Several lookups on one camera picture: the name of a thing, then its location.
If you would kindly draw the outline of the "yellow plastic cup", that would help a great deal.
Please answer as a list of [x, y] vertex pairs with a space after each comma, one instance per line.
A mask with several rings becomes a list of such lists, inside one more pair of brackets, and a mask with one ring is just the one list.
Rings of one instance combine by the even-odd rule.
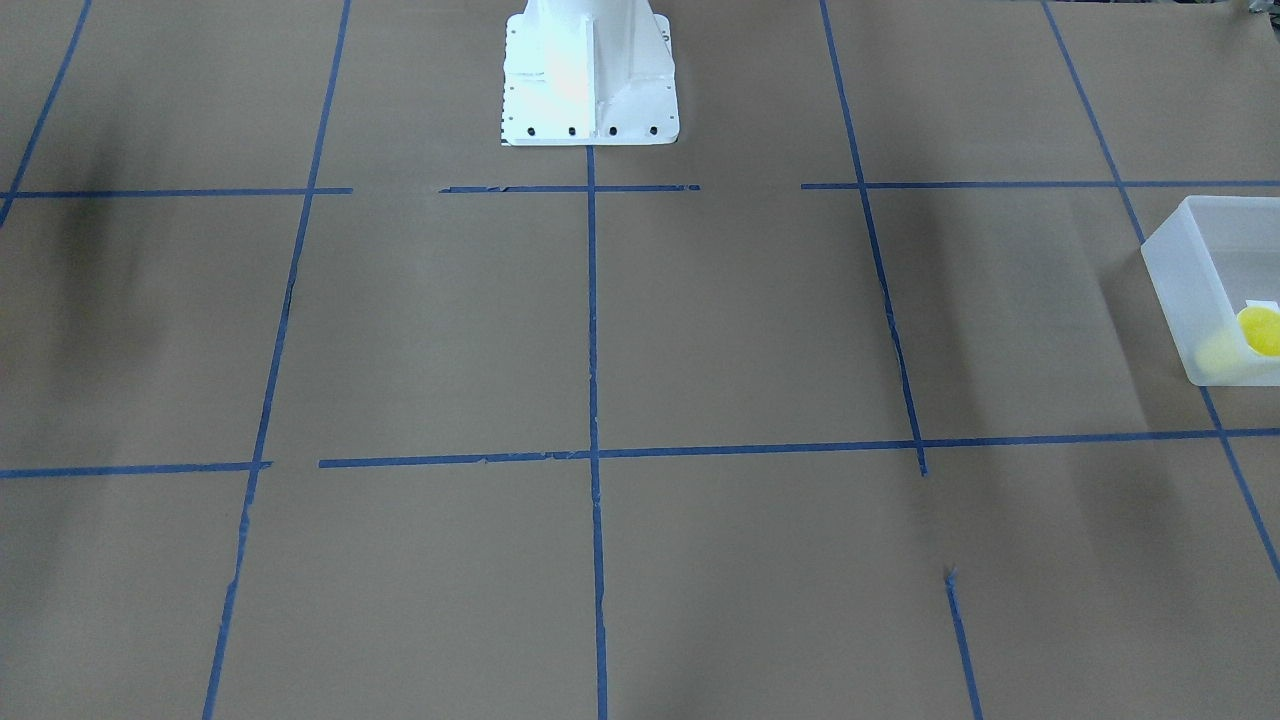
[[1245, 384], [1276, 372], [1277, 304], [1249, 301], [1197, 346], [1193, 359], [1201, 386]]

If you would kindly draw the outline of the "clear plastic storage box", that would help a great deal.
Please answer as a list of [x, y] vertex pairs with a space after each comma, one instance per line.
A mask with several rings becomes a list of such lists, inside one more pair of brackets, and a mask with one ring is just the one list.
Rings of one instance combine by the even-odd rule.
[[1239, 322], [1277, 309], [1279, 201], [1192, 195], [1142, 245], [1188, 380], [1201, 387], [1275, 387], [1276, 355], [1254, 348]]

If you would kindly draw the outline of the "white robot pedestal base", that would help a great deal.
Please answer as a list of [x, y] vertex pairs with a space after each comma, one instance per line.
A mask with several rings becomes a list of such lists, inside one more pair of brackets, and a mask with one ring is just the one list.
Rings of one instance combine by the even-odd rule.
[[649, 1], [527, 1], [504, 41], [504, 146], [678, 141], [672, 28]]

